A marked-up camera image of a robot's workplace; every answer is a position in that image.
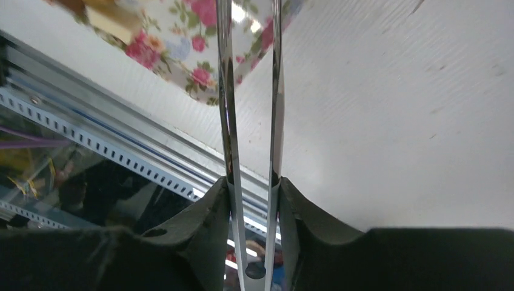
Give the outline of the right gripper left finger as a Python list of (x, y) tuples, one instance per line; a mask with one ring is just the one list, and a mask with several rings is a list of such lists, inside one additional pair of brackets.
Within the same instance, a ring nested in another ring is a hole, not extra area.
[(229, 191), (137, 235), (125, 227), (3, 230), (2, 290), (222, 290)]

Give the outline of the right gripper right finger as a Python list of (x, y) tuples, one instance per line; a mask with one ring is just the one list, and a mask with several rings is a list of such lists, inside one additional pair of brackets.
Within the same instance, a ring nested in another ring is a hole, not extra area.
[(512, 290), (513, 232), (499, 228), (374, 228), (361, 232), (279, 191), (290, 290)]

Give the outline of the metal tongs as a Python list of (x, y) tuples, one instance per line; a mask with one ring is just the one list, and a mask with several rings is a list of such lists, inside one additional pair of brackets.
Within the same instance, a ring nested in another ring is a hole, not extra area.
[[(219, 109), (221, 117), (222, 141), (229, 187), (230, 217), (232, 219), (233, 238), (235, 242), (236, 269), (241, 290), (248, 290), (252, 283), (257, 283), (264, 290), (273, 289), (273, 266), (275, 263), (275, 248), (278, 241), (278, 198), (281, 183), (281, 167), (284, 142), (285, 92), (284, 66), (282, 54), (282, 1), (271, 1), (271, 21), (265, 24), (262, 32), (270, 31), (269, 38), (262, 38), (266, 44), (264, 49), (255, 55), (258, 60), (256, 69), (263, 74), (262, 59), (269, 58), (271, 84), (264, 85), (271, 97), (272, 112), (270, 114), (269, 137), (269, 176), (266, 202), (257, 202), (249, 198), (243, 188), (241, 166), (246, 160), (242, 153), (249, 153), (262, 141), (250, 136), (249, 122), (245, 121), (243, 136), (245, 142), (239, 141), (236, 118), (235, 82), (237, 71), (234, 64), (232, 38), (232, 1), (216, 1), (217, 38), (218, 38), (218, 84)], [(250, 263), (246, 251), (245, 229), (254, 226), (265, 234), (265, 255), (262, 263)]]

